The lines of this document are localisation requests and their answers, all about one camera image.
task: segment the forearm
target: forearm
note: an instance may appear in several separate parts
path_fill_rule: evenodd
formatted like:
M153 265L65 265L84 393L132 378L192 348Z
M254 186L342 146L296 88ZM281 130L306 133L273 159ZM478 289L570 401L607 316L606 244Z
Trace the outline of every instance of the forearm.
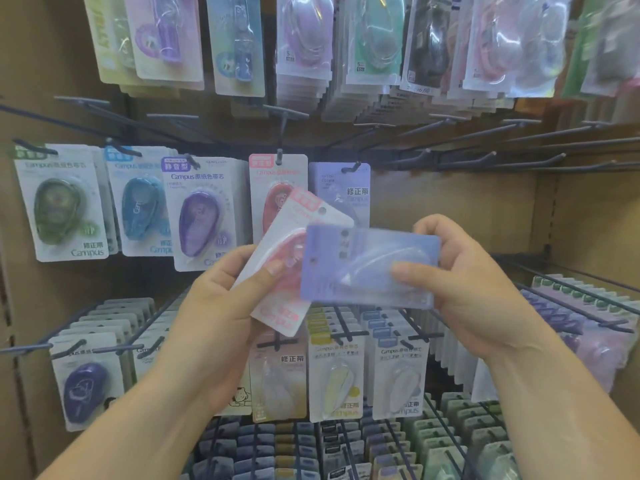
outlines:
M175 480L211 410L149 373L41 475L41 480Z
M546 324L529 345L487 364L524 480L640 474L640 436Z

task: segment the hand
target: hand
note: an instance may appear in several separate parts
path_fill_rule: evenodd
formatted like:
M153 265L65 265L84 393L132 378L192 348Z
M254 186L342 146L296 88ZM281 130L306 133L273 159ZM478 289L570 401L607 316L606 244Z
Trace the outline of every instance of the hand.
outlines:
M440 268L395 263L396 280L434 293L435 307L471 354L536 346L548 329L491 256L448 217L433 215L413 226L442 239Z
M203 396L212 415L236 394L249 348L266 329L250 314L285 271L271 261L229 291L255 247L229 252L194 281L152 370L174 379L186 399Z

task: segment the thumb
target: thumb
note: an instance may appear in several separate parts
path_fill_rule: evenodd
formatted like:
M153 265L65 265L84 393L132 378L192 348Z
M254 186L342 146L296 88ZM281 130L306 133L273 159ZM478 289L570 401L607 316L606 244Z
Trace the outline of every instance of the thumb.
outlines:
M458 280L450 271L425 264L395 262L391 275L405 285L421 288L434 293L439 298L454 298L458 293Z
M229 291L225 300L234 316L249 316L258 303L273 290L286 270L284 261L269 261L257 273Z

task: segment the fingernail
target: fingernail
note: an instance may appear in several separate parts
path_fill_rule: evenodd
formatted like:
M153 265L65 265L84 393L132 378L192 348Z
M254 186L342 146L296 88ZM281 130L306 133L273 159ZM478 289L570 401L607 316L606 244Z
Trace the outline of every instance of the fingernail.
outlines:
M264 268L271 273L274 278L279 278L284 274L287 267L285 266L284 261L276 259L274 261L269 261L264 265Z
M409 265L409 263L395 262L391 265L391 274L398 281L401 281L401 282L408 281L410 272L411 272L411 265Z

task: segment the mint green package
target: mint green package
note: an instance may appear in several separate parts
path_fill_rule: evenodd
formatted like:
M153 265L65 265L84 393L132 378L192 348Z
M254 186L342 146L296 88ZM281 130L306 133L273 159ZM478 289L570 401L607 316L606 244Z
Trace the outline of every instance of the mint green package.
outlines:
M567 72L564 82L562 91L563 98L574 98L586 101L595 98L593 95L581 93L580 88L587 75L589 61L595 53L605 1L606 0L584 0L584 8L580 15L580 31L578 31L578 37L575 39L573 54L571 62L569 63L569 71Z
M404 0L348 0L347 84L398 85L402 62Z
M264 97L260 0L207 0L216 94Z

